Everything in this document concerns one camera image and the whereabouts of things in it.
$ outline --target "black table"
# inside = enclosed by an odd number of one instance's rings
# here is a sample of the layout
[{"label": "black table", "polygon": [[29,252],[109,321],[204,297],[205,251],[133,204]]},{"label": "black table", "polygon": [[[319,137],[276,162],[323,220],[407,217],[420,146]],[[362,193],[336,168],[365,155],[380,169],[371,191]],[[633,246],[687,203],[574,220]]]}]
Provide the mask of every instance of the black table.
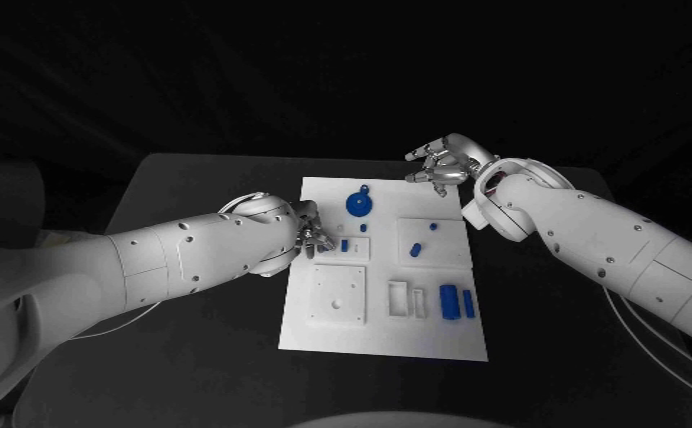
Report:
[{"label": "black table", "polygon": [[[109,233],[215,212],[256,191],[296,200],[305,176],[401,179],[418,166],[152,155]],[[596,171],[560,171],[610,197]],[[472,228],[469,237],[489,363],[280,351],[289,272],[250,276],[168,301],[113,334],[65,343],[36,370],[18,426],[270,428],[375,410],[515,426],[688,426],[691,393],[635,344],[596,283],[538,235],[512,243]]]}]

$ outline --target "robotic hand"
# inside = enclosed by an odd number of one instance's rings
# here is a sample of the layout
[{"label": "robotic hand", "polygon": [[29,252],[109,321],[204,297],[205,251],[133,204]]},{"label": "robotic hand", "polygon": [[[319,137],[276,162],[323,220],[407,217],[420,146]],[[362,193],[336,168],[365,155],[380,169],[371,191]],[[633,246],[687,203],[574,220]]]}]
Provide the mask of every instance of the robotic hand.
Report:
[{"label": "robotic hand", "polygon": [[0,250],[0,398],[96,323],[247,273],[270,277],[335,242],[315,201],[267,193],[221,210],[80,243]]},{"label": "robotic hand", "polygon": [[553,255],[604,287],[692,335],[692,243],[646,217],[577,190],[531,159],[491,155],[453,133],[407,154],[426,156],[411,183],[475,180],[463,215],[476,229],[491,225],[512,241],[538,231]]}]

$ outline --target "white platform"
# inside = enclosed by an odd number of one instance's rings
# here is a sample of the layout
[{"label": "white platform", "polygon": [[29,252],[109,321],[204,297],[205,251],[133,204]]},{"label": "white platform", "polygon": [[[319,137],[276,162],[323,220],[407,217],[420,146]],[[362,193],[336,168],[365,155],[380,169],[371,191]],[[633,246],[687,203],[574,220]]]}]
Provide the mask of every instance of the white platform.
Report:
[{"label": "white platform", "polygon": [[[359,191],[364,184],[371,188],[374,208],[368,216],[356,218],[346,211],[346,198]],[[339,239],[346,237],[369,239],[369,261],[364,259],[348,261],[341,256],[320,256],[319,260],[307,260],[305,255],[296,258],[289,276],[280,349],[488,361],[466,222],[462,218],[456,187],[449,187],[447,191],[447,197],[440,198],[430,184],[349,178],[303,179],[302,199],[318,202],[325,229]],[[427,253],[426,248],[421,251],[421,255],[423,253],[429,255],[424,266],[401,265],[400,240],[403,236],[408,236],[403,234],[408,228],[400,229],[401,219],[424,220],[403,222],[420,225],[421,229],[430,227],[433,222],[439,224],[436,232],[420,232],[420,235],[414,236],[414,238],[429,234],[433,236],[426,242]],[[365,233],[359,229],[362,223],[368,225]],[[456,233],[453,248],[449,248],[449,243],[444,242],[444,246],[437,245],[436,251],[431,243],[440,242],[450,233]],[[433,259],[444,253],[447,261],[439,266]],[[346,267],[344,276],[349,280],[355,273],[348,267],[355,269],[365,267],[362,274],[365,320],[358,320],[358,316],[356,320],[352,320],[355,312],[341,311],[346,306],[344,297],[339,298],[326,292],[312,295],[313,284],[319,282],[313,276],[318,265],[335,265],[329,267],[333,269],[338,269],[336,265]],[[344,280],[333,279],[341,287],[346,286]],[[407,282],[410,307],[407,317],[390,316],[390,281]],[[455,284],[460,293],[462,290],[472,290],[476,318],[466,317],[460,300],[462,319],[455,321],[443,319],[440,285],[444,284]],[[423,290],[423,319],[416,318],[413,290]],[[335,309],[332,303],[338,300],[341,303],[335,306],[339,305],[341,308]],[[349,306],[358,307],[358,298],[355,300],[349,301],[355,303]],[[322,307],[319,322],[312,316],[316,314],[316,303]],[[331,321],[332,316],[346,316],[342,313],[348,313],[349,316],[342,321],[338,318]]]}]

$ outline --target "blue disc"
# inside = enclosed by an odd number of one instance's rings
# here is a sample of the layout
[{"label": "blue disc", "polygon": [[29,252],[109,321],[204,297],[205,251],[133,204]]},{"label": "blue disc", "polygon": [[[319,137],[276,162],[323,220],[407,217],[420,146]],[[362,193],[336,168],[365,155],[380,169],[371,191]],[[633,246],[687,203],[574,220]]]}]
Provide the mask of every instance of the blue disc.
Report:
[{"label": "blue disc", "polygon": [[346,210],[354,216],[365,216],[372,210],[372,200],[368,192],[368,185],[364,185],[361,191],[346,199]]}]

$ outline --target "blue block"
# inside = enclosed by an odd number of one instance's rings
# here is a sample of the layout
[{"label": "blue block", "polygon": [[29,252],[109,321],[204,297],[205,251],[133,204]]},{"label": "blue block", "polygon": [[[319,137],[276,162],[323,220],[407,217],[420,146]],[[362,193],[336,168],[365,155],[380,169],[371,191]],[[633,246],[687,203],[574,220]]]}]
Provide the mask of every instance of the blue block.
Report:
[{"label": "blue block", "polygon": [[411,248],[411,256],[416,258],[421,254],[423,246],[420,243],[416,243],[414,247]]},{"label": "blue block", "polygon": [[476,311],[473,309],[473,298],[472,298],[472,291],[465,290],[465,308],[466,308],[466,316],[469,318],[476,318]]},{"label": "blue block", "polygon": [[446,320],[459,320],[462,310],[459,308],[457,287],[455,285],[440,286],[440,303],[443,306],[443,318]]}]

